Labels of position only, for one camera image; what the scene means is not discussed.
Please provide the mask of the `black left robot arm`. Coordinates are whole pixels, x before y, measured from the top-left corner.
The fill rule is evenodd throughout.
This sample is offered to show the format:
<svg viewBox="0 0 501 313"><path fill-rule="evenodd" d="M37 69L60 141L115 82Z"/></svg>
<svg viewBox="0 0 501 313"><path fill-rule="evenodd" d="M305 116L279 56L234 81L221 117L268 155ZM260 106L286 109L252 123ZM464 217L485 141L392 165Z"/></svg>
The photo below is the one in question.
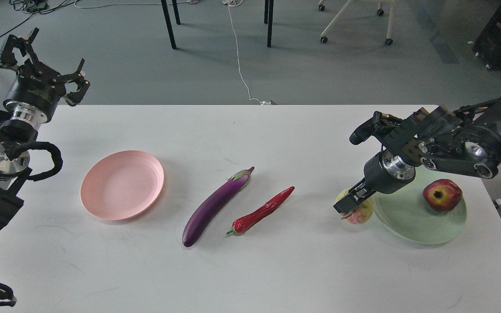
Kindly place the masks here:
<svg viewBox="0 0 501 313"><path fill-rule="evenodd" d="M0 50L0 69L16 74L0 110L0 230L22 208L18 192L26 181L46 180L62 169L60 149L37 140L40 126L52 120L60 100L78 105L90 87L84 60L73 73L61 74L38 59L32 47L38 32L11 34Z"/></svg>

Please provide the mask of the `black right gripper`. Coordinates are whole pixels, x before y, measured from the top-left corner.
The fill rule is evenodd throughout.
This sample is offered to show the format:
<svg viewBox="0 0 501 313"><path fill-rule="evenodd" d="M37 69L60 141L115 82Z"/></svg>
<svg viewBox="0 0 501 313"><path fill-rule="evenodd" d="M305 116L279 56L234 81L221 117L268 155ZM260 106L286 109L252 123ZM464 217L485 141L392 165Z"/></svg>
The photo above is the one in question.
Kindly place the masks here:
<svg viewBox="0 0 501 313"><path fill-rule="evenodd" d="M392 194L411 183L415 177L414 166L389 151L380 151L364 165L363 182L341 192L333 208L339 214L353 214L356 210L370 209L371 194Z"/></svg>

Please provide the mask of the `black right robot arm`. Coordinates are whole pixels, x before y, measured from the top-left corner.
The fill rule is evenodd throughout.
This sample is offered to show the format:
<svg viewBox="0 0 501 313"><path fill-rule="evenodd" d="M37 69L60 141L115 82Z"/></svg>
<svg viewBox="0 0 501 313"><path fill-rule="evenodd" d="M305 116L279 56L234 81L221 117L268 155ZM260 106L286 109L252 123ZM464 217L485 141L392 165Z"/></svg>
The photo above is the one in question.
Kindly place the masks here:
<svg viewBox="0 0 501 313"><path fill-rule="evenodd" d="M392 194L415 179L415 169L490 180L501 164L501 97L451 111L421 108L409 117L374 112L350 135L354 145L375 137L381 150L364 165L364 178L334 204L350 216L376 193Z"/></svg>

